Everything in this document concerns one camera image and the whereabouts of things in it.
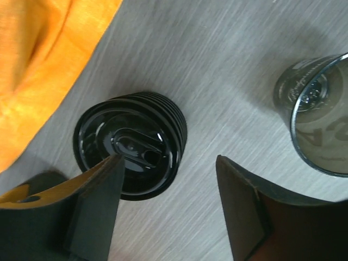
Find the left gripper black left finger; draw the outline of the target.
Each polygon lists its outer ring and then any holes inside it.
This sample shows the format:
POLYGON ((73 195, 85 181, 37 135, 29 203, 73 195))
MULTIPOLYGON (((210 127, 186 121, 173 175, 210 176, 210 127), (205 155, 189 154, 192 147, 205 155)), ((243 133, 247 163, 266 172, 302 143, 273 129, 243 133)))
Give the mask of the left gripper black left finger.
POLYGON ((44 172, 1 195, 1 260, 107 260, 122 156, 68 179, 44 172))

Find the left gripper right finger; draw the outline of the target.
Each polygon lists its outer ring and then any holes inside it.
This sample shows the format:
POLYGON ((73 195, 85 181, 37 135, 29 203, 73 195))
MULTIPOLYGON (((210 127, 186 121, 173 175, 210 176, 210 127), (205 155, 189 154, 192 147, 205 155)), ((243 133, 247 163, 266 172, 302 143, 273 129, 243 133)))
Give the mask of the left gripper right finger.
POLYGON ((216 176, 234 260, 347 260, 347 201, 298 194, 225 156, 216 176))

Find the black plastic cup lid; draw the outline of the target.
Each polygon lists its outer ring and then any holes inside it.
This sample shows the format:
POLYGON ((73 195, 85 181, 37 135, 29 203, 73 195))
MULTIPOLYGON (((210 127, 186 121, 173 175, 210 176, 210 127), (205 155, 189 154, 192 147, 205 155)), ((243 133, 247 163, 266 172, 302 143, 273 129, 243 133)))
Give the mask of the black plastic cup lid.
POLYGON ((79 118, 73 152, 82 171, 109 156, 122 156, 125 177, 121 198, 142 201, 167 190, 175 180, 183 154, 174 120, 162 108, 130 98, 96 104, 79 118))

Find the black cup from stack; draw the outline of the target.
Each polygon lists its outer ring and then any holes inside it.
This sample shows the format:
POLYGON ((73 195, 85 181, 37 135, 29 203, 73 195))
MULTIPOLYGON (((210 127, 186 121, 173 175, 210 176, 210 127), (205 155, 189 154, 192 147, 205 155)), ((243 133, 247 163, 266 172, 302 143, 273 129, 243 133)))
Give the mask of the black cup from stack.
POLYGON ((347 177, 347 54, 292 64, 277 80, 273 101, 300 158, 347 177))

